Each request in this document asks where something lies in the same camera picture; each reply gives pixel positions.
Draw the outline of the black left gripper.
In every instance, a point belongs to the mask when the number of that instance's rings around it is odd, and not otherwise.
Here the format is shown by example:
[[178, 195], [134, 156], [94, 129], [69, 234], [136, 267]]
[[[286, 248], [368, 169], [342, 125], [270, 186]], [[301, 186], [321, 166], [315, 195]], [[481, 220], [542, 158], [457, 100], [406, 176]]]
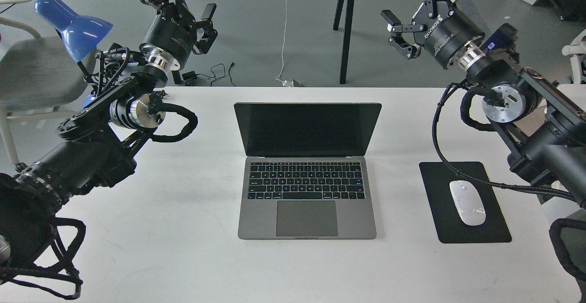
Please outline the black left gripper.
[[176, 63], [186, 63], [192, 51], [207, 54], [218, 36], [213, 27], [216, 3], [206, 5], [201, 19], [197, 21], [185, 5], [173, 0], [140, 0], [144, 5], [158, 11], [151, 27], [140, 44], [142, 53], [162, 50], [172, 56]]

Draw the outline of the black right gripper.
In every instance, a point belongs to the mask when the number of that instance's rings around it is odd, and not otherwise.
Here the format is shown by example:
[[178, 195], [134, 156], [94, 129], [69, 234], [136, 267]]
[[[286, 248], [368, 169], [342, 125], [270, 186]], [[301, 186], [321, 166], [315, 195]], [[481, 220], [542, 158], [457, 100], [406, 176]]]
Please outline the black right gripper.
[[456, 54], [468, 42], [477, 46], [483, 32], [451, 1], [425, 0], [411, 24], [402, 24], [390, 10], [381, 11], [390, 32], [389, 44], [406, 59], [427, 51], [445, 70], [456, 63]]

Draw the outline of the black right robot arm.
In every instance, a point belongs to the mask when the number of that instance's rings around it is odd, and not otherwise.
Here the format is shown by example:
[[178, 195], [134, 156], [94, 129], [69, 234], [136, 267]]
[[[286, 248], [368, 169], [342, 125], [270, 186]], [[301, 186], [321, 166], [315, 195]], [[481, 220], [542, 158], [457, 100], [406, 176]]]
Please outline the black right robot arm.
[[466, 74], [460, 83], [448, 85], [432, 123], [434, 148], [452, 172], [481, 182], [452, 166], [437, 142], [441, 109], [462, 88], [462, 121], [498, 133], [510, 150], [510, 170], [527, 182], [490, 186], [561, 197], [585, 208], [585, 112], [540, 73], [519, 67], [513, 26], [502, 24], [486, 38], [456, 0], [423, 0], [409, 24], [390, 10], [381, 16], [388, 24], [389, 44], [406, 59], [426, 50], [443, 69], [459, 67]]

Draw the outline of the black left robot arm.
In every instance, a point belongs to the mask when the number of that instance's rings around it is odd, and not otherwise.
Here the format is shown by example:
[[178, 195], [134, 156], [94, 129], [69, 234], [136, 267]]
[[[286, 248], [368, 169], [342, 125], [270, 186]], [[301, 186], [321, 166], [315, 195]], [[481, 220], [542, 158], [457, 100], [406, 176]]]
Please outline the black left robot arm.
[[206, 54], [218, 36], [205, 7], [200, 20], [185, 0], [140, 0], [156, 15], [137, 51], [118, 44], [99, 51], [94, 100], [56, 128], [61, 143], [17, 174], [1, 175], [1, 282], [33, 287], [74, 300], [82, 280], [73, 258], [86, 234], [84, 222], [60, 218], [73, 196], [112, 188], [135, 172], [134, 156], [148, 142], [172, 143], [195, 130], [197, 116], [166, 103], [159, 92], [168, 74], [190, 54]]

